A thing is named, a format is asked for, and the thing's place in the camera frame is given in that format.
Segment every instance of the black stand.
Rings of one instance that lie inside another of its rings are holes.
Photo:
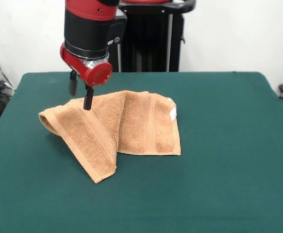
[[[109,47],[114,72],[179,71],[184,19],[195,0],[183,4],[119,4],[127,15],[121,45]]]

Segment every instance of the folded towel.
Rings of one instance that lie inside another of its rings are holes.
[[[39,113],[42,124],[62,137],[95,183],[116,171],[117,152],[131,155],[180,155],[176,105],[149,92],[120,91],[83,98]]]

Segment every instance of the towel label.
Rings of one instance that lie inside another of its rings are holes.
[[[170,111],[170,118],[172,121],[174,121],[177,117],[177,108],[176,108],[176,104],[175,104],[175,107]]]

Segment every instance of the table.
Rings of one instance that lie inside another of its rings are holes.
[[[177,103],[182,155],[119,154],[99,184],[38,120],[68,82],[26,74],[0,119],[0,233],[283,232],[283,105],[262,74],[114,73],[96,95]]]

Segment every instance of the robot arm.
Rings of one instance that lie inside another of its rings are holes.
[[[77,76],[85,82],[84,109],[90,110],[93,87],[104,84],[112,73],[108,46],[121,42],[126,16],[119,0],[66,0],[64,43],[61,57],[72,68],[69,91],[75,95]]]

